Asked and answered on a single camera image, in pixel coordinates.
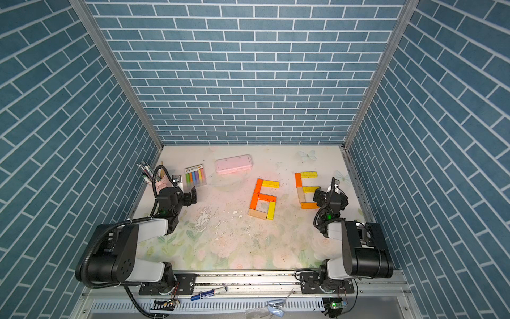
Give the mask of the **light orange block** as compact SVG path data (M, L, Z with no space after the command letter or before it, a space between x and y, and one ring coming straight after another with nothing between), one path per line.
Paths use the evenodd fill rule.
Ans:
M304 202L300 203L301 209L319 209L320 206L316 202Z

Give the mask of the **wooden block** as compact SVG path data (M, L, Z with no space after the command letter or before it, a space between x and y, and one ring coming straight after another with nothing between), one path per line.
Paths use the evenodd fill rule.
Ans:
M296 190L297 190L297 196L298 196L299 202L305 203L306 198L305 198L305 193L304 193L303 187L297 187Z
M261 212L255 209L249 209L248 215L251 217L259 218L259 219L267 219L268 214L265 212Z

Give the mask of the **yellow block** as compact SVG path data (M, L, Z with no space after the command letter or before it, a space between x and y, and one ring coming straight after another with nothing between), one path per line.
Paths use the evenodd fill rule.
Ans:
M276 211L276 202L269 202L268 212L267 212L267 219L268 220L273 220L274 219L275 211Z
M302 187L305 194L314 193L316 190L320 189L320 186L304 186Z
M302 178L317 178L318 174L316 171L304 171L300 173Z
M279 188L280 187L280 182L270 181L270 180L263 180L262 181L262 186L263 187L271 187L271 188Z

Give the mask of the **orange block low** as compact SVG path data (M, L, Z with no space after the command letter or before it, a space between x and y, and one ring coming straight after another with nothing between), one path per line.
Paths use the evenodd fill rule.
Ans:
M257 182L256 182L256 187L254 189L254 193L255 194L259 194L261 189L262 189L262 184L263 184L263 180L262 179L257 179Z

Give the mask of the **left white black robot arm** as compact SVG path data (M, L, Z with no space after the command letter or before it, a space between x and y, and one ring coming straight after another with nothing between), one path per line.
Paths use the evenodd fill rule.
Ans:
M166 187L157 192L153 215L99 225L78 262L76 279L88 288L142 284L156 295L168 295L177 285L171 263L138 258L137 248L144 241L174 232L182 208L196 202L195 187L188 193Z

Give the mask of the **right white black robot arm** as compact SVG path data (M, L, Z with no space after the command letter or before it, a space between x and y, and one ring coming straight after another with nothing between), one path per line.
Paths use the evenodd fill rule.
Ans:
M326 238L339 241L341 256L325 259L319 272L320 284L334 284L357 277L390 278L394 263L378 223L348 221L341 212L348 196L332 184L327 191L317 189L313 201L319 207L313 226Z

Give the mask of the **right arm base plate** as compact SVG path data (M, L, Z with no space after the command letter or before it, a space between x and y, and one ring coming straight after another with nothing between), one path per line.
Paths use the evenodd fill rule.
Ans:
M326 275L321 275L317 271L296 271L294 277L300 283L301 293L304 295L342 295L355 292L351 280L329 279Z

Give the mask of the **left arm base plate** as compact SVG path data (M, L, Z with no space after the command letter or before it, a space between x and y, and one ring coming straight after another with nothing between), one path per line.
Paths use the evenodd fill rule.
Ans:
M192 295L197 275L194 273L178 273L164 276L159 282L143 283L139 289L141 296L174 296Z

